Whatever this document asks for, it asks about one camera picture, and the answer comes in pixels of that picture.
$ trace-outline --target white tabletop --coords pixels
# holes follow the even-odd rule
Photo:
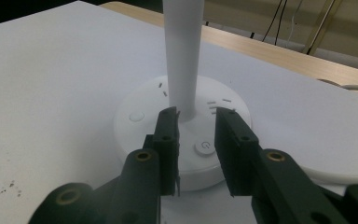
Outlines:
[[[0,24],[0,223],[27,222],[58,186],[119,175],[120,101],[166,73],[163,29],[83,2]],[[358,94],[201,43],[199,74],[235,90],[262,147],[358,175]],[[342,192],[342,187],[330,187]],[[164,198],[162,223],[255,223],[221,183]]]

